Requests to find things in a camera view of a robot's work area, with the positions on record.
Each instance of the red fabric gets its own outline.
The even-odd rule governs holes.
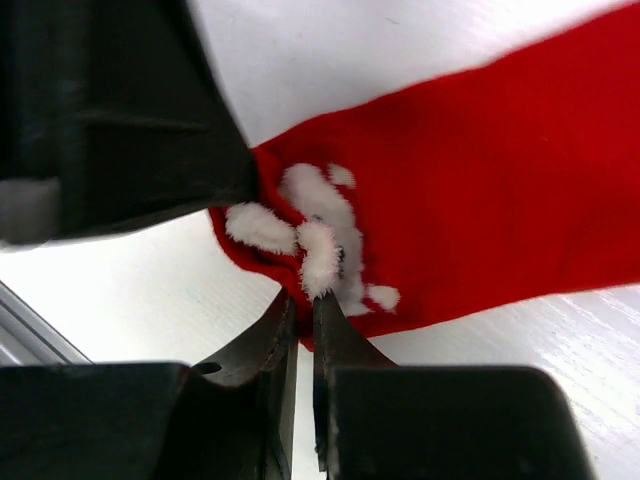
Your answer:
[[[414,329],[549,293],[640,281],[640,5],[486,67],[306,121],[254,149],[261,201],[284,168],[350,169],[363,278],[401,295],[353,317],[365,335]],[[240,267],[280,282],[310,321],[300,258],[236,244]]]

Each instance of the white backdrop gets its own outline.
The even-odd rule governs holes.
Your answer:
[[[611,0],[198,0],[209,53],[251,144],[312,115],[486,62]],[[0,254],[0,279],[94,361],[195,362],[278,286],[235,268],[206,216]],[[381,337],[401,363],[520,363],[556,378],[603,480],[640,478],[640,289],[522,302]],[[311,356],[300,353],[294,478],[320,479]]]

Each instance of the screw hole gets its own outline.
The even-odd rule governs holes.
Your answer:
[[[208,375],[210,373],[219,372],[220,370],[222,370],[222,367],[219,363],[216,362],[204,362],[194,365],[193,369],[201,375]]]

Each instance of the white pom-pom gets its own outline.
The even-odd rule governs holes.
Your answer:
[[[367,296],[387,312],[393,312],[400,301],[398,289],[388,286],[368,285]]]
[[[329,165],[329,179],[334,185],[356,188],[356,179],[353,173],[351,173],[351,170],[336,165],[335,163]]]

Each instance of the christmas stocking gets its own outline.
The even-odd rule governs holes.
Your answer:
[[[260,204],[211,210],[240,267],[365,335],[640,281],[640,5],[254,149]]]

